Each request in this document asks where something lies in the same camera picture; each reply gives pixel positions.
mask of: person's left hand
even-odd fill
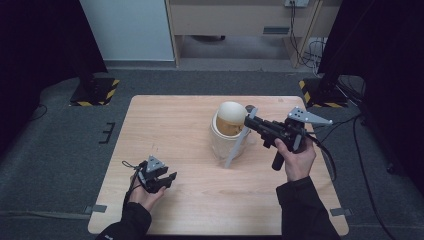
[[[134,181],[134,186],[141,185],[138,178]],[[163,186],[157,193],[148,193],[142,186],[136,187],[132,192],[128,199],[128,202],[135,202],[141,204],[147,211],[151,211],[157,202],[164,194],[165,194],[166,187]]]

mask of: black curtain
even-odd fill
[[[319,72],[366,82],[361,109],[388,159],[424,193],[424,1],[343,1]]]
[[[78,0],[0,0],[0,155],[44,88],[79,77],[69,49],[78,53],[80,68],[107,72]]]

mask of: hand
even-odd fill
[[[309,138],[304,139],[304,150],[300,153],[292,153],[287,149],[281,139],[275,139],[278,152],[284,157],[287,181],[296,181],[309,176],[316,153],[313,142]]]
[[[134,181],[133,187],[141,185],[140,181],[136,177]],[[135,202],[141,204],[148,212],[150,212],[153,209],[153,206],[159,200],[164,194],[165,194],[166,187],[163,186],[157,193],[148,193],[142,186],[136,187],[130,197],[128,202]]]

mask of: black sleeve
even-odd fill
[[[144,207],[130,202],[122,211],[121,221],[113,223],[103,230],[96,240],[139,240],[146,235],[151,222],[152,217]]]
[[[310,177],[276,189],[284,240],[340,239]]]

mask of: power outlet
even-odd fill
[[[286,0],[284,6],[292,7],[295,4],[296,7],[307,7],[309,0]]]

